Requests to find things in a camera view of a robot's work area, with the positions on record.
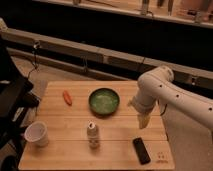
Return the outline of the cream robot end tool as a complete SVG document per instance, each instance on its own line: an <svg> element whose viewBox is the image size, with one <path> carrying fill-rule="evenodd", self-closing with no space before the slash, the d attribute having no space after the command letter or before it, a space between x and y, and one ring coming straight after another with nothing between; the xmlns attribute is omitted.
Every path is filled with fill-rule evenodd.
<svg viewBox="0 0 213 171"><path fill-rule="evenodd" d="M150 116L139 114L138 115L138 121L139 121L139 128L144 129L149 124Z"/></svg>

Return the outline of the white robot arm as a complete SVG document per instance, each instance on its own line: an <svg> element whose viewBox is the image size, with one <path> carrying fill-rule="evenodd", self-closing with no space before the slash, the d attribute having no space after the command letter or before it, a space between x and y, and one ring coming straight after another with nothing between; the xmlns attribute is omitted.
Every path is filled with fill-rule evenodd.
<svg viewBox="0 0 213 171"><path fill-rule="evenodd" d="M184 90L174 85L173 80L174 73L167 66L159 66L138 78L138 91L131 104L138 112L139 128L148 126L156 101L163 100L213 131L213 100Z"/></svg>

